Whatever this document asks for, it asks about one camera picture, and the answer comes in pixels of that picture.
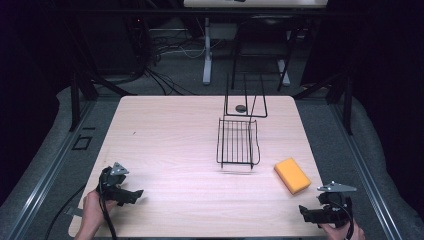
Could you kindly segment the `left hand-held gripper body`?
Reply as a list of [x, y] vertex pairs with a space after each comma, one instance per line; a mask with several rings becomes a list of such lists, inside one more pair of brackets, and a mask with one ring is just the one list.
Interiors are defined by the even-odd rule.
[[104, 200], [113, 200], [117, 202], [118, 199], [130, 197], [130, 191], [120, 187], [128, 173], [129, 171], [118, 162], [104, 168], [99, 176], [99, 183], [96, 187], [96, 191]]

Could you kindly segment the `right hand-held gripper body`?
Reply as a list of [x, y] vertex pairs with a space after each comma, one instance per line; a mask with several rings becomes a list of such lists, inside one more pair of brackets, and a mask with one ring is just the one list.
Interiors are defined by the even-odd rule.
[[317, 190], [321, 191], [318, 200], [323, 206], [318, 223], [331, 223], [340, 228], [353, 220], [352, 201], [345, 196], [345, 193], [353, 191], [352, 186], [332, 181]]

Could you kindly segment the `person's right hand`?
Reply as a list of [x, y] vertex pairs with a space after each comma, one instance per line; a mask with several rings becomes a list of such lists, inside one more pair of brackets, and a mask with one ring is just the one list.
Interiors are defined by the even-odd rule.
[[[335, 228], [330, 224], [320, 224], [319, 227], [326, 233], [327, 240], [346, 240], [350, 225]], [[353, 233], [349, 240], [366, 240], [364, 230], [356, 221], [353, 221]]]

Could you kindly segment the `person's left hand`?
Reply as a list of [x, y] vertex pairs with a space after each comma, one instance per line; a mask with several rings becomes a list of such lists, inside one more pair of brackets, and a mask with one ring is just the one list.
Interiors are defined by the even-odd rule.
[[96, 232], [104, 223], [104, 215], [100, 207], [100, 195], [96, 190], [90, 191], [83, 201], [83, 217], [80, 229]]

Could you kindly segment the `orange sponge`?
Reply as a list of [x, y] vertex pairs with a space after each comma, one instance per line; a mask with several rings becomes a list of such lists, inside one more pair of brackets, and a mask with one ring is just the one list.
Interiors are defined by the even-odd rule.
[[293, 158], [288, 158], [274, 166], [277, 175], [291, 194], [297, 194], [308, 188], [311, 180], [306, 176]]

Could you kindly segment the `black metal stand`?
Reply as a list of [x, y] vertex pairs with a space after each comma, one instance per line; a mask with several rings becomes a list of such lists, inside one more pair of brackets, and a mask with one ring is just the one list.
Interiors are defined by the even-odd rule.
[[337, 104], [341, 97], [343, 99], [342, 110], [342, 125], [349, 135], [352, 135], [351, 128], [351, 115], [353, 103], [353, 81], [348, 72], [337, 73], [320, 83], [315, 83], [311, 87], [296, 94], [294, 99], [300, 100], [306, 98], [312, 93], [317, 92], [319, 89], [329, 86], [330, 89], [325, 97], [328, 104]]
[[76, 72], [70, 79], [70, 91], [71, 91], [71, 113], [72, 121], [69, 131], [74, 131], [78, 124], [81, 121], [81, 111], [80, 111], [80, 96], [82, 93], [88, 101], [96, 101], [99, 97], [99, 93], [94, 87], [94, 84], [98, 83], [112, 92], [118, 94], [119, 96], [133, 96], [133, 93], [130, 93], [113, 83], [107, 81], [105, 78], [94, 74], [89, 71]]

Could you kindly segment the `white desk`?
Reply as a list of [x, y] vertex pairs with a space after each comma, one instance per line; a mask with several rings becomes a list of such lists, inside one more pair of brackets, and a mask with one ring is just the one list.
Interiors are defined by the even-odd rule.
[[[328, 0], [184, 0], [184, 7], [191, 9], [324, 9]], [[205, 63], [203, 84], [211, 83], [212, 53], [209, 17], [205, 17]]]

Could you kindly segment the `aluminium rail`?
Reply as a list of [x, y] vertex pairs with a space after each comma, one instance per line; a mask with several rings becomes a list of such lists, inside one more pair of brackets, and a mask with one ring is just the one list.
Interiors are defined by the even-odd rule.
[[374, 212], [382, 226], [383, 232], [387, 240], [404, 240], [401, 236], [399, 228], [397, 227], [392, 214], [383, 199], [375, 180], [363, 158], [363, 155], [357, 145], [353, 135], [349, 134], [343, 124], [343, 114], [339, 106], [330, 104], [329, 109], [339, 127], [349, 149], [353, 155], [353, 164], [358, 172], [359, 178], [363, 184], [363, 188], [367, 193], [368, 199], [374, 209]]
[[12, 193], [0, 207], [0, 223], [4, 224], [3, 229], [0, 229], [0, 240], [23, 238], [58, 176], [81, 124], [95, 104], [95, 101], [83, 104], [80, 119], [72, 131], [71, 106], [63, 103], [59, 107], [53, 127]]

